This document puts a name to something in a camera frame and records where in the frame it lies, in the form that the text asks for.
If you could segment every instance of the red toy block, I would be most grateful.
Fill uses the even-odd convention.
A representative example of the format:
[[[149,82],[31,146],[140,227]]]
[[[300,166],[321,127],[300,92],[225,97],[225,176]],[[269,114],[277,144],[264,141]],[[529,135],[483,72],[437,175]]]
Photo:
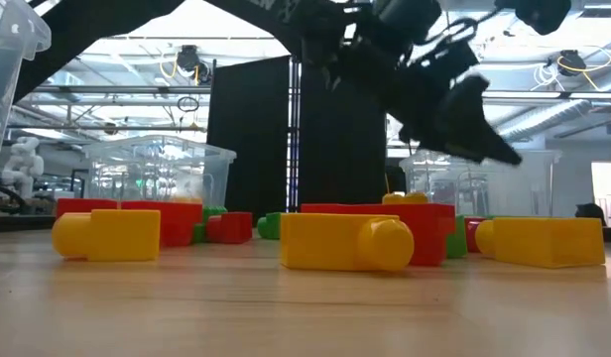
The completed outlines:
[[[475,241],[475,231],[481,222],[485,221],[484,217],[464,217],[464,228],[466,229],[466,248],[469,253],[480,253]]]
[[[253,238],[253,214],[227,212],[208,218],[206,239],[211,243],[242,244]]]
[[[193,238],[193,227],[202,222],[202,205],[158,201],[124,201],[121,209],[160,211],[160,246],[183,247]]]
[[[118,202],[111,199],[59,198],[57,219],[65,213],[89,213],[92,209],[117,209]]]
[[[447,204],[302,204],[302,213],[387,214],[400,217],[414,234],[411,265],[439,266],[446,236],[455,231],[455,207]]]

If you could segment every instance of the white robot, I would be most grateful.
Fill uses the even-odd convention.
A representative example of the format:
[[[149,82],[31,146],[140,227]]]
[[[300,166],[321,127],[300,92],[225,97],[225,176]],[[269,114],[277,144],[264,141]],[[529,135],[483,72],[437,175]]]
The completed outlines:
[[[10,148],[10,159],[1,172],[3,184],[19,183],[19,194],[22,198],[32,198],[34,178],[40,177],[44,172],[44,159],[37,155],[36,149],[39,139],[21,137],[17,144]]]

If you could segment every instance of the wooden table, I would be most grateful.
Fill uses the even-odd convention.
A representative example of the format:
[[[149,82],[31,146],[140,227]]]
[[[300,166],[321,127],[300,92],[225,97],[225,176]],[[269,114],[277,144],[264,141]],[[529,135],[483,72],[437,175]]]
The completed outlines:
[[[0,357],[611,357],[605,267],[472,257],[404,274],[287,271],[276,242],[64,262],[0,234]]]

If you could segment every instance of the black partition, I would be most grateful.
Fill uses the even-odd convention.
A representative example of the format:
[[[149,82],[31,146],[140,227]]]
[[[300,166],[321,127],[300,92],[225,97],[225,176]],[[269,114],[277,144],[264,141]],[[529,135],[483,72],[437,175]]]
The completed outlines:
[[[257,218],[286,210],[289,57],[219,67],[207,143],[237,153],[226,208]]]
[[[329,91],[321,71],[304,66],[300,114],[299,202],[380,202],[385,112],[349,83]]]

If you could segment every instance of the clear plastic bin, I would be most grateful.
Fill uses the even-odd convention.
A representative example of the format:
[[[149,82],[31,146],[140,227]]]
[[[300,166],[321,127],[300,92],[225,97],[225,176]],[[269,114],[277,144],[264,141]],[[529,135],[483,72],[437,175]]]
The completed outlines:
[[[430,201],[455,205],[458,214],[551,216],[552,173],[559,151],[520,151],[516,168],[482,165],[444,154],[417,151],[400,162],[407,190]]]
[[[201,201],[224,205],[228,168],[237,155],[175,136],[151,135],[92,144],[89,198]]]
[[[24,0],[0,0],[0,151],[21,60],[50,44],[50,28]]]

